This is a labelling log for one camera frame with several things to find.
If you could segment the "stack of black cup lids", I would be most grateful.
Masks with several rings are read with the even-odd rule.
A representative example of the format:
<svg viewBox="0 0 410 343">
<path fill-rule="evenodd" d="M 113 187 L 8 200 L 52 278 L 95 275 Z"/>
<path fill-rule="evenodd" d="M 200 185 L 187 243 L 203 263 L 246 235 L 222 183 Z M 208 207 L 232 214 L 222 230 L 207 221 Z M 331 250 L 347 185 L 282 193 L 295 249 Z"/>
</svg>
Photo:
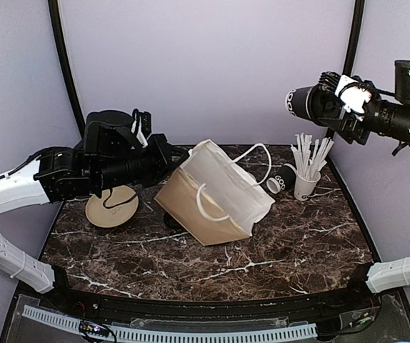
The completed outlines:
<svg viewBox="0 0 410 343">
<path fill-rule="evenodd" d="M 180 229 L 181 228 L 180 223 L 178 223 L 177 220 L 175 220 L 175 218 L 173 218 L 172 215 L 170 215 L 168 212 L 164 213 L 163 220 L 164 220 L 165 225 L 168 228 L 171 228 L 171 229 Z"/>
</svg>

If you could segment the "brown paper bag white handles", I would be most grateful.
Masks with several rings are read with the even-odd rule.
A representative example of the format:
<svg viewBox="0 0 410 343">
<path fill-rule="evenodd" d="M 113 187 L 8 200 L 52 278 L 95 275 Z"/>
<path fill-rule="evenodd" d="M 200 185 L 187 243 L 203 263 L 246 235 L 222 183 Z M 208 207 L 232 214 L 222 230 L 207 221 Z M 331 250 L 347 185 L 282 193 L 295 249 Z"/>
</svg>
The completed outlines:
<svg viewBox="0 0 410 343">
<path fill-rule="evenodd" d="M 268 157 L 265 176 L 257 181 L 238 161 L 256 148 Z M 247 239 L 275 200 L 261 184 L 272 167 L 262 143 L 237 158 L 208 139 L 189 150 L 189 158 L 170 176 L 155 196 L 156 202 L 204 246 Z"/>
</svg>

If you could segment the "single black paper cup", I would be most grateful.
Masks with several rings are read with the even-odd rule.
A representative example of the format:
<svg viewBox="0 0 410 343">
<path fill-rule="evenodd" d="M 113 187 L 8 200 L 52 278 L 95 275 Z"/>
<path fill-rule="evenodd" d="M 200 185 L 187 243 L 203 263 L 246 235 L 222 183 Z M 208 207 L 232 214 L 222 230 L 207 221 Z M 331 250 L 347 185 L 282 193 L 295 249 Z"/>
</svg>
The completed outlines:
<svg viewBox="0 0 410 343">
<path fill-rule="evenodd" d="M 285 98 L 286 110 L 296 117 L 312 121 L 311 102 L 315 91 L 314 86 L 292 89 Z"/>
</svg>

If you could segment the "black cup lid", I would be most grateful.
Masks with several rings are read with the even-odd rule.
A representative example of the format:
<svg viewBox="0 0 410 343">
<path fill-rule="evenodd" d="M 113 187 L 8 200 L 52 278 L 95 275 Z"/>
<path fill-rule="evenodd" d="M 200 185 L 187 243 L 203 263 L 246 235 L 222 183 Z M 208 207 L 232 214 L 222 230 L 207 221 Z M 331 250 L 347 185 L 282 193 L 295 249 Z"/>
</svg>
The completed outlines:
<svg viewBox="0 0 410 343">
<path fill-rule="evenodd" d="M 340 117 L 342 106 L 331 93 L 323 91 L 319 86 L 313 86 L 306 100 L 307 118 L 316 125 L 327 127 L 331 120 Z"/>
</svg>

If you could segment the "white cup holding straws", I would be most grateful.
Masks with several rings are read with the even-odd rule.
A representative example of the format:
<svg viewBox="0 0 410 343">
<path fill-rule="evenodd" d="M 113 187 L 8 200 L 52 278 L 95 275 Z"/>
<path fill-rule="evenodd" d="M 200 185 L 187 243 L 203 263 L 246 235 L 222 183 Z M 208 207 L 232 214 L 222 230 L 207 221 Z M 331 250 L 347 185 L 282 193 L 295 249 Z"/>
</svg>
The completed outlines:
<svg viewBox="0 0 410 343">
<path fill-rule="evenodd" d="M 297 171 L 294 185 L 294 198 L 301 202 L 306 201 L 313 194 L 313 190 L 320 178 L 321 174 L 319 172 L 315 173 L 313 177 L 304 177 Z"/>
</svg>

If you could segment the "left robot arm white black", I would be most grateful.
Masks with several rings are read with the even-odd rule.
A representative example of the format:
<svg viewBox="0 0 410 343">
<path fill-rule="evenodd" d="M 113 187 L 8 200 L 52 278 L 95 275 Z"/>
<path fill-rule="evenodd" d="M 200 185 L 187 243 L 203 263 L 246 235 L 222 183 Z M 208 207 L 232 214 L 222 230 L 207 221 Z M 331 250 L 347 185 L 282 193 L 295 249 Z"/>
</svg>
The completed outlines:
<svg viewBox="0 0 410 343">
<path fill-rule="evenodd" d="M 157 185 L 189 157 L 151 130 L 151 114 L 138 109 L 91 112 L 75 147 L 41 149 L 0 174 L 0 214 L 33 205 L 112 192 L 120 186 Z M 0 233 L 0 270 L 29 285 L 61 311 L 77 306 L 66 272 L 29 256 Z"/>
</svg>

